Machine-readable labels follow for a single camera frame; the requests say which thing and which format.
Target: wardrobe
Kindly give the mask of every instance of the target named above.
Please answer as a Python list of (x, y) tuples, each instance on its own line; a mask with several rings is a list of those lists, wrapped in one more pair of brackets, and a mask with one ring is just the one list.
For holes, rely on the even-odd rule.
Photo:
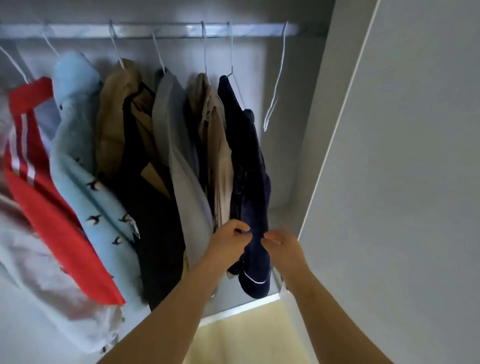
[[(266, 132), (263, 118), (280, 67), (282, 39), (233, 40), (238, 88), (244, 107), (256, 115), (272, 182), (270, 227), (285, 226), (299, 236), (314, 274), (394, 363), (473, 363), (480, 341), (479, 14), (480, 5), (472, 0), (161, 5), (19, 0), (2, 5), (0, 42), (38, 77), (51, 74), (56, 55), (41, 37), (12, 40), (2, 33), (3, 25), (43, 24), (47, 36), (49, 24), (109, 21), (191, 23), (197, 27), (193, 31), (200, 21), (223, 24), (221, 31), (227, 22), (297, 26), (291, 28), (295, 36), (286, 39), (278, 102)], [(102, 75), (117, 59), (108, 34), (98, 39), (50, 35), (59, 53), (81, 51)], [(119, 54), (135, 60), (145, 82), (152, 83), (159, 67), (152, 39), (120, 36), (116, 44)], [(205, 66), (213, 85), (230, 72), (228, 36), (159, 37), (158, 45), (163, 62), (183, 85)], [(1, 59), (0, 67), (4, 86), (21, 81), (8, 60)], [(75, 351), (2, 279), (0, 352), (5, 363), (94, 363), (100, 358)], [(200, 325), (278, 299), (315, 363), (295, 299), (275, 271), (268, 296), (259, 300), (224, 277)], [(148, 313), (125, 323), (120, 338)]]

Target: yellow floor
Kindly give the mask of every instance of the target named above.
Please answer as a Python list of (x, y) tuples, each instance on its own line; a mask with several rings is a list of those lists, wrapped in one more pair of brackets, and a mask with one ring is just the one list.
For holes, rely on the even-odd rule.
[(281, 301), (199, 328), (183, 362), (244, 363), (310, 364)]

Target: clothes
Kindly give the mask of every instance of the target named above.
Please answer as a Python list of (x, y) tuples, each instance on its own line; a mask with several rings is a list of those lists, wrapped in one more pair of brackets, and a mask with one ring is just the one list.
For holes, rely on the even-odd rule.
[(180, 281), (183, 271), (185, 243), (175, 201), (168, 199), (141, 176), (149, 155), (143, 145), (132, 110), (138, 97), (155, 94), (144, 84), (123, 102), (125, 147), (117, 178), (111, 188), (135, 221), (135, 250), (140, 262), (144, 298), (153, 310)]
[[(105, 182), (112, 180), (118, 172), (125, 148), (122, 110), (124, 100), (136, 93), (142, 82), (142, 76), (134, 62), (123, 59), (123, 65), (125, 69), (119, 63), (113, 68), (100, 94), (95, 154), (96, 176)], [(150, 164), (142, 171), (142, 176), (171, 199), (170, 192), (163, 182), (164, 174), (168, 171), (163, 168), (158, 157), (153, 136), (151, 115), (154, 97), (145, 90), (132, 102), (134, 107), (131, 108), (131, 112), (137, 120), (138, 130), (150, 160)]]
[(253, 234), (244, 254), (228, 271), (239, 274), (240, 284), (248, 295), (262, 298), (270, 289), (270, 257), (260, 243), (268, 230), (270, 179), (258, 144), (253, 113), (241, 110), (226, 76), (220, 77), (218, 95), (225, 107), (227, 140), (232, 150), (234, 177), (230, 217), (246, 222)]
[(204, 254), (213, 232), (212, 212), (195, 175), (195, 147), (189, 139), (183, 114), (186, 95), (177, 78), (167, 70), (160, 79), (152, 111), (155, 143), (170, 174), (180, 215), (189, 266)]
[(207, 155), (208, 185), (205, 192), (214, 212), (216, 229), (230, 219), (233, 185), (231, 150), (225, 136), (225, 112), (222, 101), (205, 73), (197, 76), (188, 97)]
[(42, 77), (10, 92), (14, 129), (5, 150), (5, 181), (41, 240), (92, 300), (122, 304), (110, 274), (85, 237), (74, 211), (50, 177), (48, 153), (60, 124), (52, 81)]
[(120, 307), (90, 300), (64, 272), (12, 199), (1, 172), (0, 264), (26, 297), (84, 352), (100, 351), (115, 339)]
[(93, 177), (95, 119), (100, 76), (78, 52), (57, 62), (53, 92), (61, 124), (53, 139), (51, 176), (60, 194), (77, 215), (105, 269), (132, 309), (140, 310), (141, 280), (138, 258), (127, 212), (115, 195)]

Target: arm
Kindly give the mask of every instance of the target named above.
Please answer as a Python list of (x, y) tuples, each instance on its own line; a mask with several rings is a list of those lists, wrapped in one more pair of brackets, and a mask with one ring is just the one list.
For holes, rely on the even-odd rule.
[(392, 364), (313, 275), (298, 240), (282, 230), (264, 236), (262, 245), (297, 301), (318, 361)]
[(199, 263), (100, 363), (181, 364), (213, 289), (252, 239), (252, 234), (238, 234), (235, 229), (250, 230), (238, 220), (220, 227)]

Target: clothing tag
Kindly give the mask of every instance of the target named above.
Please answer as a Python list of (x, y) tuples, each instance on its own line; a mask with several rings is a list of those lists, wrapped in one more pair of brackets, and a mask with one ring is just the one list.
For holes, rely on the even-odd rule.
[(134, 219), (132, 219), (130, 215), (128, 216), (128, 219), (130, 220), (130, 225), (132, 226), (133, 233), (138, 237), (138, 239), (140, 239), (140, 233), (138, 232), (137, 223)]

